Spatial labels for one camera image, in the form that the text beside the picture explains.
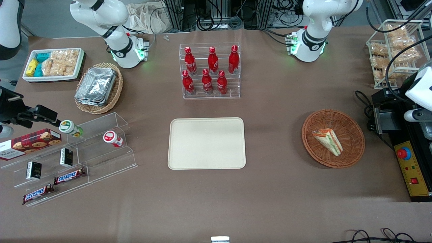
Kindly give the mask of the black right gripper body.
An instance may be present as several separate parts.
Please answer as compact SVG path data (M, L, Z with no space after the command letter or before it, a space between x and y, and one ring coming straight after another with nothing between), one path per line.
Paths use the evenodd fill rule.
M0 121L10 123L18 114L25 112L25 104L22 94L1 87L0 95Z

